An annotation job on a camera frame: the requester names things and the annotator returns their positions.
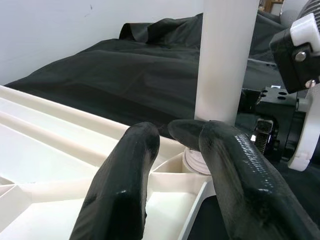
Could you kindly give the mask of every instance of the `white pipe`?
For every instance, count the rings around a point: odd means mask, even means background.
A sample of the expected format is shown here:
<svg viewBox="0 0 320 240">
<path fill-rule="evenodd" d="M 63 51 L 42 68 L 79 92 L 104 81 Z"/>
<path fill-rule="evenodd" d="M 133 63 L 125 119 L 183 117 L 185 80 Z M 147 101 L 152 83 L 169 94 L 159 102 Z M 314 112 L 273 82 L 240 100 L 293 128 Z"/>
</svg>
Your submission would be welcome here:
<svg viewBox="0 0 320 240">
<path fill-rule="evenodd" d="M 196 119 L 235 123 L 259 1 L 204 0 Z"/>
</svg>

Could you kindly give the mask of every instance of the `white plastic part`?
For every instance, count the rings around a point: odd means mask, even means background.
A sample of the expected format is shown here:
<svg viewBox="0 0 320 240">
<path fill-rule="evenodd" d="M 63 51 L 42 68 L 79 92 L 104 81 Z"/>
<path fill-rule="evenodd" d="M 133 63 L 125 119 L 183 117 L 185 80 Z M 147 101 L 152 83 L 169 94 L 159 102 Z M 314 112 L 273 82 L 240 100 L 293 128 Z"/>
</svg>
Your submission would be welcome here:
<svg viewBox="0 0 320 240">
<path fill-rule="evenodd" d="M 0 86 L 0 240 L 67 240 L 92 178 L 128 126 Z M 144 240 L 187 240 L 212 178 L 160 138 Z"/>
<path fill-rule="evenodd" d="M 288 163 L 289 168 L 304 171 L 310 163 L 320 136 L 320 84 L 309 89 L 306 99 L 309 108 L 306 112 L 302 133 L 297 149 Z"/>
<path fill-rule="evenodd" d="M 259 2 L 204 1 L 196 119 L 235 123 Z"/>
<path fill-rule="evenodd" d="M 320 54 L 320 32 L 313 13 L 295 21 L 290 28 L 290 35 L 296 47 L 310 43 L 313 52 Z"/>
<path fill-rule="evenodd" d="M 199 151 L 186 148 L 183 153 L 183 163 L 191 172 L 211 175 L 209 168 Z"/>
</svg>

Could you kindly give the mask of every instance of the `black mechanical part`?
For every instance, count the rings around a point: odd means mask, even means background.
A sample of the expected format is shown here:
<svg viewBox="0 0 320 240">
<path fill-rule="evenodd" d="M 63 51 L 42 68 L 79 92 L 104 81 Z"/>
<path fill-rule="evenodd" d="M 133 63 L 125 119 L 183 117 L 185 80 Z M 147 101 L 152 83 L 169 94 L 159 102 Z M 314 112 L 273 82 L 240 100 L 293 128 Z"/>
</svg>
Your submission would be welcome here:
<svg viewBox="0 0 320 240">
<path fill-rule="evenodd" d="M 284 89 L 266 87 L 255 104 L 255 114 L 262 119 L 273 120 L 269 136 L 268 151 L 263 151 L 270 161 L 280 161 L 291 131 L 293 116 L 297 107 L 297 93 L 288 94 Z"/>
<path fill-rule="evenodd" d="M 267 144 L 270 143 L 272 139 L 273 129 L 273 120 L 264 118 L 259 118 L 257 120 L 256 127 L 254 130 L 254 135 L 256 137 L 254 145 L 262 154 L 265 154 Z"/>
<path fill-rule="evenodd" d="M 230 239 L 320 240 L 317 225 L 246 134 L 219 121 L 203 122 L 202 127 L 192 120 L 169 125 L 183 145 L 199 145 Z"/>
<path fill-rule="evenodd" d="M 130 127 L 93 178 L 70 240 L 141 240 L 148 175 L 159 150 L 158 129 Z"/>
<path fill-rule="evenodd" d="M 290 29 L 274 35 L 270 48 L 288 93 L 310 88 L 307 85 L 310 80 L 319 83 L 320 56 L 313 53 L 309 43 L 294 46 Z"/>
</svg>

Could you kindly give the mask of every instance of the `white bracket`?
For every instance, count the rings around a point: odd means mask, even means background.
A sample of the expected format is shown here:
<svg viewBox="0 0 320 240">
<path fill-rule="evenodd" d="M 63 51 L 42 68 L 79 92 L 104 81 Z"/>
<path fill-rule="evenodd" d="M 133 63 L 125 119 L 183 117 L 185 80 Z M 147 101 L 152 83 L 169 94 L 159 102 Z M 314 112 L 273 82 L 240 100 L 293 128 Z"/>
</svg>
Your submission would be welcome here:
<svg viewBox="0 0 320 240">
<path fill-rule="evenodd" d="M 309 108 L 306 112 L 300 141 L 288 163 L 290 169 L 297 171 L 306 170 L 320 136 L 320 84 L 309 90 L 306 99 L 309 101 Z"/>
</svg>

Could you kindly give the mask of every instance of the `black fabric cover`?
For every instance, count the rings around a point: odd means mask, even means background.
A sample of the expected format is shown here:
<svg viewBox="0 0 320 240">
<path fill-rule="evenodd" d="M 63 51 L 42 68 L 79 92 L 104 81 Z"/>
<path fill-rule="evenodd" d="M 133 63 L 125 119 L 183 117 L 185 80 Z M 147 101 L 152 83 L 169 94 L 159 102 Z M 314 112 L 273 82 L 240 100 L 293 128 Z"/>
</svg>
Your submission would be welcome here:
<svg viewBox="0 0 320 240">
<path fill-rule="evenodd" d="M 126 23 L 119 39 L 101 41 L 6 86 L 129 126 L 148 121 L 169 137 L 171 120 L 194 117 L 201 30 L 202 14 Z M 272 60 L 269 40 L 280 30 L 258 15 L 250 57 Z M 272 84 L 282 85 L 277 68 L 249 60 L 243 86 Z"/>
</svg>

